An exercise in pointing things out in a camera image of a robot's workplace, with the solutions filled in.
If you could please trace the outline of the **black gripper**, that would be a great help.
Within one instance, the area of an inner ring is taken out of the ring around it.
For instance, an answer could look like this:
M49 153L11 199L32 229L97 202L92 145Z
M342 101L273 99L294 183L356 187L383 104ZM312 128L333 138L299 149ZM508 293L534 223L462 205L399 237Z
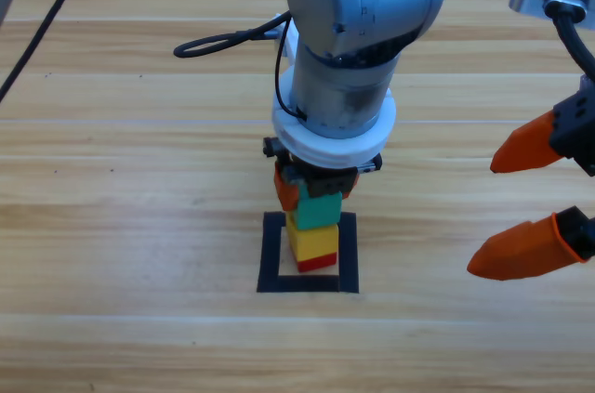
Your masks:
M350 197L357 186L359 175L379 171L383 160L380 153L374 158L352 167L330 169L307 163L292 154L279 138L263 138L262 151L267 158L274 157L274 186L284 211L298 207L300 190L310 198L341 193L342 199Z
M594 175L594 83L580 78L578 91L515 129L496 151L490 170L513 173L574 160ZM523 222L490 237L467 271L510 281L539 277L594 258L594 220L573 206L539 221Z

